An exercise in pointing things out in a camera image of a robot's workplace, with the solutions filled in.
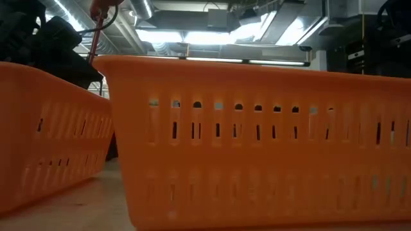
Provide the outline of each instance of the slotted hole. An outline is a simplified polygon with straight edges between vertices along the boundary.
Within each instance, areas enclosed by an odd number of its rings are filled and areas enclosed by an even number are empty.
[[[391,122],[391,145],[394,145],[394,139],[395,139],[395,134],[396,134],[396,122],[393,121]]]
[[[171,107],[172,108],[180,108],[180,101],[173,100],[173,102],[171,103]]]
[[[43,118],[40,119],[39,125],[37,127],[37,132],[41,132],[42,125],[43,125]]]
[[[256,130],[257,130],[257,141],[259,141],[259,140],[260,140],[260,130],[259,130],[259,125],[257,125]]]
[[[407,121],[407,134],[405,135],[405,146],[410,146],[410,121]]]
[[[201,108],[201,103],[199,101],[194,102],[193,108]]]
[[[261,105],[256,105],[254,107],[254,111],[256,111],[256,112],[261,112],[262,110],[263,110],[263,106],[261,106]]]
[[[243,110],[243,105],[241,104],[236,104],[236,106],[234,107],[235,110]]]
[[[173,122],[173,139],[177,139],[177,122]]]
[[[215,103],[214,104],[214,109],[215,110],[222,110],[223,109],[223,103]]]
[[[233,136],[234,138],[237,138],[237,127],[236,127],[235,124],[234,124],[234,128],[233,128],[233,131],[232,131],[232,136]]]
[[[275,106],[274,112],[281,112],[281,106]]]
[[[275,125],[272,126],[272,138],[275,139]]]
[[[328,135],[329,135],[329,128],[326,130],[326,140],[328,140]]]
[[[85,127],[85,120],[84,120],[84,122],[83,122],[82,132],[81,132],[80,135],[83,135],[83,133],[84,133],[84,127]]]
[[[194,123],[191,123],[191,138],[194,139]]]
[[[216,137],[220,137],[220,124],[216,123]]]
[[[315,114],[317,114],[318,112],[319,112],[319,109],[318,109],[318,108],[316,108],[316,107],[310,108],[310,114],[315,115]]]
[[[297,127],[294,126],[294,139],[297,139]]]
[[[381,122],[377,123],[377,145],[379,145],[381,142]]]
[[[152,107],[158,107],[160,105],[159,100],[158,99],[150,99],[148,101],[148,105],[152,106]]]
[[[99,136],[99,134],[100,134],[102,124],[103,124],[103,119],[100,120],[100,125],[98,126],[98,130],[97,130],[97,134],[96,134],[97,136]]]
[[[297,106],[294,106],[294,107],[292,108],[292,113],[299,113],[299,111],[300,111],[300,108],[297,107]]]
[[[175,185],[170,185],[170,201],[174,201],[175,199]]]

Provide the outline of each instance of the fluorescent light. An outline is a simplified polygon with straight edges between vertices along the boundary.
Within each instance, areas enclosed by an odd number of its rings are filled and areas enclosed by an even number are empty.
[[[165,59],[179,59],[178,57],[173,57],[173,56],[143,56],[146,58],[165,58]]]
[[[230,38],[228,33],[192,31],[187,34],[184,42],[198,45],[226,45],[234,43],[235,40]]]
[[[276,11],[266,13],[261,16],[261,28],[260,30],[254,35],[254,40],[261,40],[265,32],[267,31],[268,27],[270,26],[271,22],[274,20],[275,15],[277,14]]]
[[[230,37],[232,37],[234,41],[238,39],[246,39],[258,33],[260,30],[260,27],[261,27],[261,22],[249,23],[249,24],[240,26],[236,30],[232,31],[230,33]]]
[[[270,61],[270,60],[250,60],[250,64],[303,66],[303,65],[304,65],[304,62]]]
[[[292,46],[304,35],[304,23],[300,18],[296,18],[284,31],[277,41],[277,46]]]
[[[178,31],[136,31],[140,39],[145,42],[182,42],[181,34]]]
[[[187,57],[186,60],[209,61],[209,62],[231,62],[231,63],[241,63],[243,61],[240,59],[231,59],[231,58],[198,58],[198,57]]]
[[[314,32],[316,32],[324,23],[328,21],[328,17],[324,17],[317,25],[314,26],[313,29],[311,29],[307,34],[303,36],[298,42],[297,45],[301,45],[303,42],[305,42],[308,38],[310,38]]]

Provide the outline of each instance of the black equipment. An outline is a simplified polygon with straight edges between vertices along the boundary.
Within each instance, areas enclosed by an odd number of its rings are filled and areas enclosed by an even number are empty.
[[[364,40],[347,47],[350,73],[411,78],[411,1],[388,0]]]
[[[73,51],[81,42],[62,18],[46,22],[46,7],[38,0],[0,0],[0,61],[30,65],[88,89],[103,76]]]

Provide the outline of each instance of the basket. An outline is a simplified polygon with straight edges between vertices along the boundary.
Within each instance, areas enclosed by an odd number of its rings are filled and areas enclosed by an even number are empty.
[[[0,62],[0,213],[100,171],[110,103],[44,71]]]
[[[103,56],[139,230],[411,219],[411,80]]]

